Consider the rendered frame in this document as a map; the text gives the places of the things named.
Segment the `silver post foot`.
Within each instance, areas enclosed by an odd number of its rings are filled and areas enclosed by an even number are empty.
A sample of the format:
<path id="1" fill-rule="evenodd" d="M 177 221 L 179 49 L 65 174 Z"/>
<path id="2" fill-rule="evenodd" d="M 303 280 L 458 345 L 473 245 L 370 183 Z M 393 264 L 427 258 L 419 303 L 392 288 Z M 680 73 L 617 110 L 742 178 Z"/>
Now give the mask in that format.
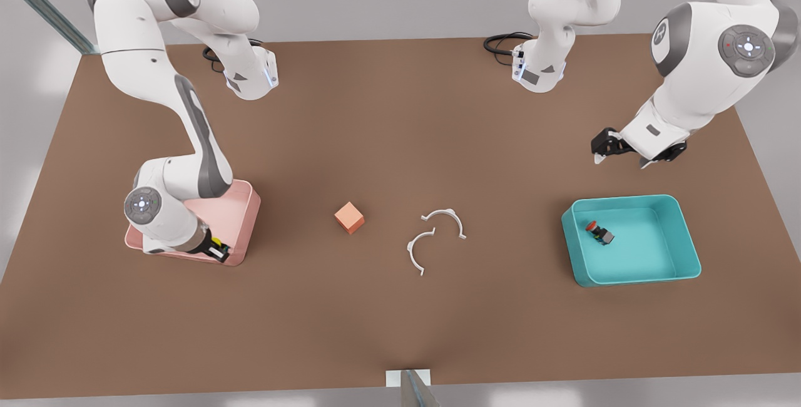
<path id="1" fill-rule="evenodd" d="M 406 369 L 389 370 L 385 372 L 385 386 L 386 387 L 400 387 L 401 376 L 405 373 Z M 430 369 L 412 369 L 412 373 L 417 373 L 420 380 L 427 386 L 431 386 L 431 370 Z"/>

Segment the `silver frame post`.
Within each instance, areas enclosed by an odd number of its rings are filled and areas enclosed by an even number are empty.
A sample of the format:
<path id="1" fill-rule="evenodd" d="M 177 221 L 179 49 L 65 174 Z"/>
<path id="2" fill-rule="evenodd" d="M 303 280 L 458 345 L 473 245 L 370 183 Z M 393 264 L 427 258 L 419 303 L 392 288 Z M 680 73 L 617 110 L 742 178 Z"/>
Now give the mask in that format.
<path id="1" fill-rule="evenodd" d="M 416 370 L 400 371 L 400 407 L 441 407 Z"/>
<path id="2" fill-rule="evenodd" d="M 48 23 L 60 36 L 82 55 L 97 55 L 97 47 L 78 31 L 61 11 L 49 0 L 23 0 L 35 13 Z"/>

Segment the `white curved clip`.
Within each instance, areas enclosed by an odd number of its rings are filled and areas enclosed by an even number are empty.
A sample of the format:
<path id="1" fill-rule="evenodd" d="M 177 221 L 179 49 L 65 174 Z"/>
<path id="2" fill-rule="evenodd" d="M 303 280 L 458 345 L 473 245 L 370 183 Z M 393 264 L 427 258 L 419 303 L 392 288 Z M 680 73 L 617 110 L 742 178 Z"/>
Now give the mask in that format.
<path id="1" fill-rule="evenodd" d="M 423 215 L 423 216 L 421 216 L 421 219 L 422 219 L 422 220 L 424 220 L 424 221 L 429 221 L 429 219 L 431 219 L 431 218 L 432 218 L 432 217 L 434 217 L 435 215 L 448 215 L 448 216 L 452 217 L 452 218 L 453 218 L 453 219 L 454 219 L 454 220 L 457 222 L 457 225 L 458 225 L 458 227 L 459 227 L 459 235 L 458 235 L 458 236 L 459 236 L 459 238 L 460 238 L 460 239 L 466 239 L 466 235 L 464 235 L 464 226 L 463 226 L 463 224 L 462 224 L 462 222 L 461 222 L 461 219 L 460 219 L 460 217 L 458 216 L 458 214 L 457 214 L 457 213 L 455 213 L 455 211 L 454 211 L 453 209 L 438 209 L 438 210 L 433 210 L 433 211 L 432 211 L 431 213 L 429 213 L 428 215 Z"/>
<path id="2" fill-rule="evenodd" d="M 424 231 L 423 233 L 420 233 L 419 235 L 415 236 L 415 238 L 410 240 L 408 242 L 408 244 L 407 244 L 406 249 L 407 249 L 407 251 L 409 253 L 410 261 L 412 262 L 413 266 L 415 268 L 417 268 L 417 270 L 419 271 L 419 275 L 420 276 L 424 275 L 424 267 L 421 266 L 420 264 L 418 264 L 417 259 L 415 258 L 414 250 L 413 250 L 414 246 L 415 246 L 415 244 L 417 243 L 417 241 L 419 239 L 421 239 L 423 237 L 429 237 L 429 236 L 435 235 L 436 230 L 437 230 L 437 227 L 433 227 L 432 230 L 430 230 L 430 231 Z"/>

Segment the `orange cube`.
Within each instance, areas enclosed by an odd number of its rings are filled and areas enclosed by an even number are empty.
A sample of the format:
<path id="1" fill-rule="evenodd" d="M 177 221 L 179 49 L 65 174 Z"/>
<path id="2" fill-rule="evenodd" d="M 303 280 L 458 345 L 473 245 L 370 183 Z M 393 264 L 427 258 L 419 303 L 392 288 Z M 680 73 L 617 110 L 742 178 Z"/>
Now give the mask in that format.
<path id="1" fill-rule="evenodd" d="M 352 202 L 344 204 L 343 207 L 335 213 L 334 217 L 337 219 L 338 224 L 340 224 L 349 235 L 352 235 L 364 225 L 363 213 L 361 213 Z"/>

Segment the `red button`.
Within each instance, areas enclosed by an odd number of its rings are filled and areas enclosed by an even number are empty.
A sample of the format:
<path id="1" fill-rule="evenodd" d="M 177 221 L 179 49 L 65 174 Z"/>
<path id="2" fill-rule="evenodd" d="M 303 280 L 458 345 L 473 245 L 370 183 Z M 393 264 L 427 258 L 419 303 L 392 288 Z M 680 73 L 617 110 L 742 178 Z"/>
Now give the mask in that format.
<path id="1" fill-rule="evenodd" d="M 590 235 L 592 235 L 596 242 L 599 242 L 601 245 L 609 245 L 615 238 L 613 234 L 609 232 L 609 230 L 601 227 L 594 220 L 591 221 L 584 229 L 590 233 Z"/>

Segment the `blue storage box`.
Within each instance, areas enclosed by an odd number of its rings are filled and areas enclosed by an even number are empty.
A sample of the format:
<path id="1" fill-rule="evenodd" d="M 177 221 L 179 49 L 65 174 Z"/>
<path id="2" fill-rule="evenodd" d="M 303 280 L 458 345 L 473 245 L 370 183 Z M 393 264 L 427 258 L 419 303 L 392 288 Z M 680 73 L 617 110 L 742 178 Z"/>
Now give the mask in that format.
<path id="1" fill-rule="evenodd" d="M 596 221 L 615 237 L 601 245 Z M 692 279 L 702 267 L 678 201 L 670 195 L 587 198 L 561 216 L 573 278 L 583 287 Z"/>

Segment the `pink storage box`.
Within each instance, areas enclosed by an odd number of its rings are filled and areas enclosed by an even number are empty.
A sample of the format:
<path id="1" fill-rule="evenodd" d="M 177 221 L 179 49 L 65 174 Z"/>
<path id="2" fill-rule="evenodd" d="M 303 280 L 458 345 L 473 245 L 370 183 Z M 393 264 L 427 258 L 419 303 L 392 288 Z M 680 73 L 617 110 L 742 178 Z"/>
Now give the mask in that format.
<path id="1" fill-rule="evenodd" d="M 229 245 L 223 266 L 238 266 L 247 253 L 260 202 L 251 184 L 234 180 L 220 198 L 186 200 L 184 205 L 210 226 L 212 236 Z"/>

